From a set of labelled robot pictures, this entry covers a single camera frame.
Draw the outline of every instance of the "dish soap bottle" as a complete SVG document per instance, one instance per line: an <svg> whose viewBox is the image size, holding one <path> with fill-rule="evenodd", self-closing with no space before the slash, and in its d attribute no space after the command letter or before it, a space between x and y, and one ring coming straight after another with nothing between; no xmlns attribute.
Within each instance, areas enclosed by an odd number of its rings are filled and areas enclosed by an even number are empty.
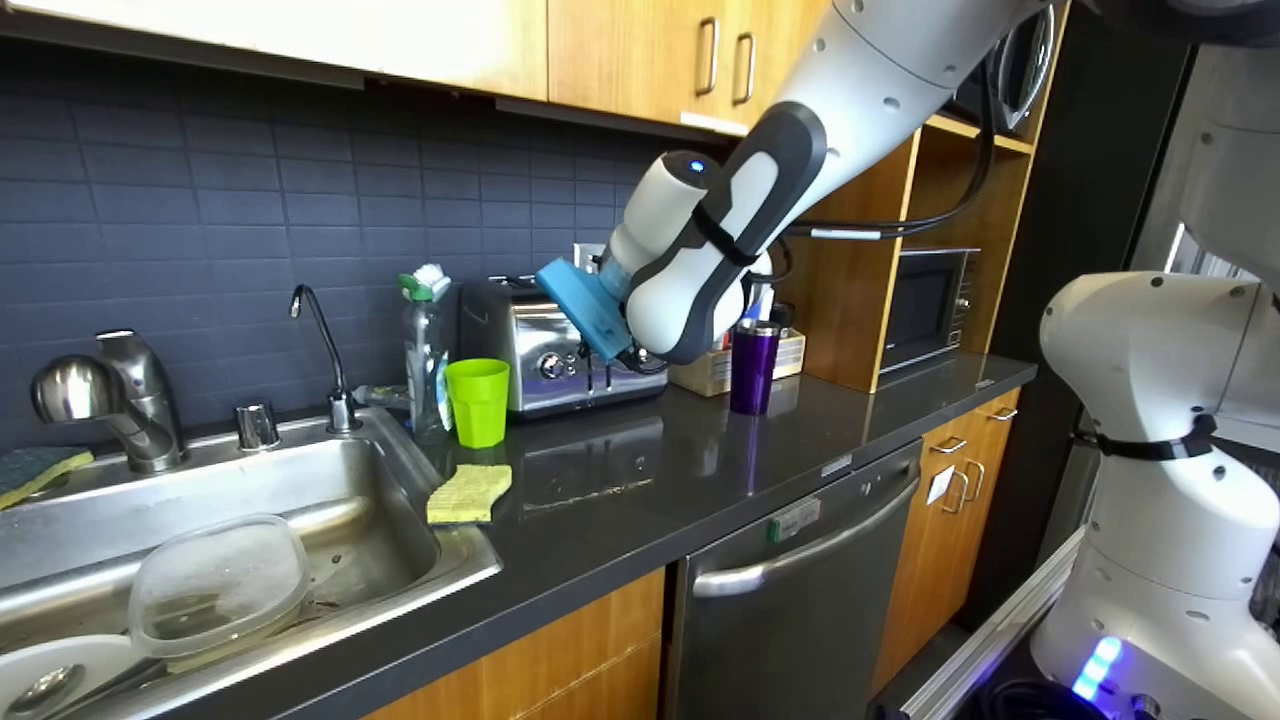
<svg viewBox="0 0 1280 720"><path fill-rule="evenodd" d="M447 396L443 396L443 330L439 330L439 298L447 290L447 277L439 265L424 265L401 277L404 296L404 383L409 383L409 429L415 435L447 435Z"/></svg>

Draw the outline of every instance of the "sink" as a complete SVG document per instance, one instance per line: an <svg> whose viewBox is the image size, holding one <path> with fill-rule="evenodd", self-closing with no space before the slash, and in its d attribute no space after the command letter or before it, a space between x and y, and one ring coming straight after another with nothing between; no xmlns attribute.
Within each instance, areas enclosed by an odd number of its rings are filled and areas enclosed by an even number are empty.
<svg viewBox="0 0 1280 720"><path fill-rule="evenodd" d="M270 635L198 667L169 667L93 714L178 708L499 572L480 527L424 525L435 483L439 472L380 409L363 409L349 435L322 420L278 425L269 453L238 453L236 433L203 435L161 474L128 474L123 454L98 461L66 474L59 497L0 510L0 651L128 635L128 592L148 551L282 521L306 551L300 610Z"/></svg>

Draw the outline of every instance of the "black tile backsplash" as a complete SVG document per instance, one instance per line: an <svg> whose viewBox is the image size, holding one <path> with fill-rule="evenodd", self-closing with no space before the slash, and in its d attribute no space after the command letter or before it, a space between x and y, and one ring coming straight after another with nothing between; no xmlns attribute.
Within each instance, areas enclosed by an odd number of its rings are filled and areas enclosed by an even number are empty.
<svg viewBox="0 0 1280 720"><path fill-rule="evenodd" d="M231 403L305 412L326 368L401 375L396 270L531 270L602 239L666 140L499 115L455 93L340 93L0 38L0 449L102 441L48 429L27 381L137 329L188 429Z"/></svg>

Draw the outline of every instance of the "black countertop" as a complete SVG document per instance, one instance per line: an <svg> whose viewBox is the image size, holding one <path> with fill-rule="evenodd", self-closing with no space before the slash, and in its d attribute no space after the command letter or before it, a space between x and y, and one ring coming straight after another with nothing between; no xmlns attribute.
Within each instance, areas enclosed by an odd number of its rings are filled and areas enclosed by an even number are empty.
<svg viewBox="0 0 1280 720"><path fill-rule="evenodd" d="M874 396L784 381L768 416L666 386L517 425L502 449L517 481L486 527L499 575L177 714L363 714L1032 375L1032 362L956 357Z"/></svg>

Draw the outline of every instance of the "faucet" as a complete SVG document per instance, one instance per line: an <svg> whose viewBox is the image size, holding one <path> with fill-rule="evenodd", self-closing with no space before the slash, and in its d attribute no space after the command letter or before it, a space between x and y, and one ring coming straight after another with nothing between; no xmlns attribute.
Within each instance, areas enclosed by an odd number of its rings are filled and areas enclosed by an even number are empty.
<svg viewBox="0 0 1280 720"><path fill-rule="evenodd" d="M312 283L295 283L288 296L288 315L295 321L306 307L306 315L316 321L321 335L322 335L322 351L333 362L333 392L326 392L326 429L333 433L353 433L353 386L349 386L349 373L342 373L342 357L336 351L336 338L326 330L321 296L312 290Z"/></svg>
<svg viewBox="0 0 1280 720"><path fill-rule="evenodd" d="M94 357L59 357L32 381L32 409L48 425L102 420L132 472L163 472L182 461L161 357L128 329L94 335Z"/></svg>

